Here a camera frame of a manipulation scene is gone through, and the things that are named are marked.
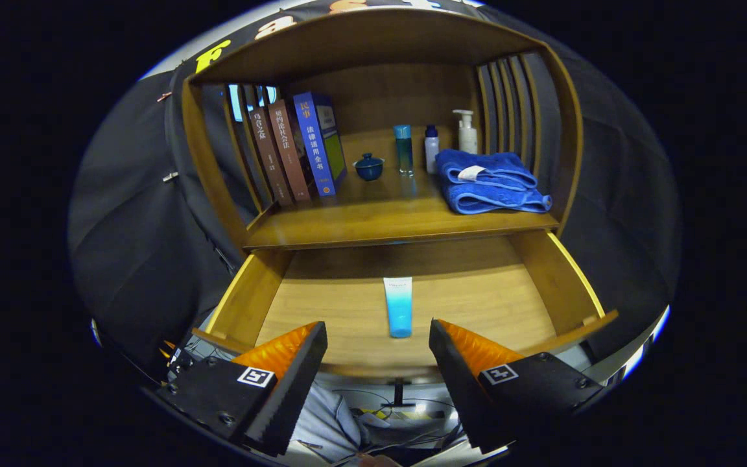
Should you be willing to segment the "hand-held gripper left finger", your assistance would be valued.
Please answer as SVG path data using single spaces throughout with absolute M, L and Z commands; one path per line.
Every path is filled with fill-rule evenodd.
M 210 437 L 276 457 L 328 348 L 322 321 L 299 326 L 239 357 L 206 357 L 156 391 L 156 399 Z

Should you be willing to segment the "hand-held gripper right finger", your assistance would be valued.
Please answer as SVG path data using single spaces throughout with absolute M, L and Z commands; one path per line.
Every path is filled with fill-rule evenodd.
M 428 346 L 469 443 L 484 454 L 556 440 L 604 393 L 552 353 L 525 357 L 442 319 L 432 319 Z

